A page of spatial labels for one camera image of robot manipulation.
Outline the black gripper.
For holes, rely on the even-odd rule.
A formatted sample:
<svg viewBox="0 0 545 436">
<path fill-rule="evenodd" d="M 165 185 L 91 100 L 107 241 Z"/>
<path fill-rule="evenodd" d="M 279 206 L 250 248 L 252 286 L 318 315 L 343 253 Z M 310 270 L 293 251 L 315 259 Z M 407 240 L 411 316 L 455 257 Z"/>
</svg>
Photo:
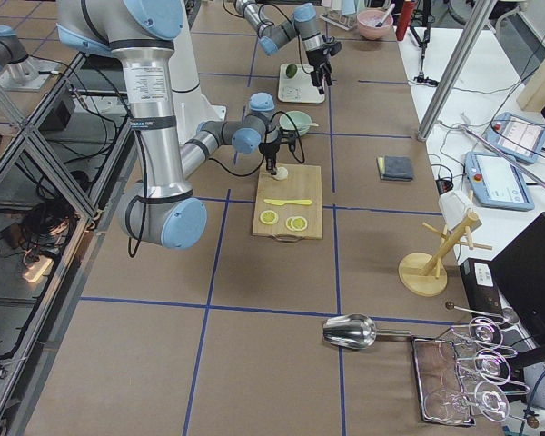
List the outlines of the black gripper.
<svg viewBox="0 0 545 436">
<path fill-rule="evenodd" d="M 305 53 L 309 65 L 313 67 L 311 72 L 312 84 L 321 87 L 332 85 L 332 66 L 330 58 L 342 50 L 342 43 L 335 39 L 317 41 L 305 44 Z"/>
<path fill-rule="evenodd" d="M 295 130 L 286 130 L 282 127 L 275 128 L 269 132 L 262 143 L 259 145 L 259 151 L 264 155 L 266 161 L 266 171 L 270 175 L 277 174 L 276 154 L 279 152 L 282 145 L 287 145 L 290 152 L 296 150 L 297 140 L 300 135 Z"/>
</svg>

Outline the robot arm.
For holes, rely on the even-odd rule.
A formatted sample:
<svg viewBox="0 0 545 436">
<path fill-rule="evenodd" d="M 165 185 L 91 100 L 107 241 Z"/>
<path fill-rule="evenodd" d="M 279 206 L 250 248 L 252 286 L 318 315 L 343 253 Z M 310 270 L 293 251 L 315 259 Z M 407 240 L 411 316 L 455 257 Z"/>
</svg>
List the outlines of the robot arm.
<svg viewBox="0 0 545 436">
<path fill-rule="evenodd" d="M 295 133 L 275 121 L 267 93 L 252 96 L 250 110 L 237 122 L 206 121 L 184 144 L 179 142 L 169 61 L 187 19 L 179 1 L 61 1 L 60 41 L 90 55 L 118 59 L 123 68 L 130 127 L 138 143 L 143 180 L 117 206 L 129 236 L 129 251 L 141 242 L 186 249 L 203 235 L 207 211 L 193 195 L 188 176 L 222 145 L 241 154 L 259 151 L 269 173 L 276 172 L 281 144 Z"/>
<path fill-rule="evenodd" d="M 227 13 L 250 24 L 267 55 L 274 55 L 292 40 L 299 39 L 312 69 L 307 73 L 312 86 L 319 94 L 325 94 L 325 88 L 332 85 L 331 58 L 341 51 L 342 44 L 322 33 L 312 3 L 297 5 L 278 25 L 265 14 L 264 8 L 269 5 L 265 1 L 222 1 L 222 4 Z"/>
</svg>

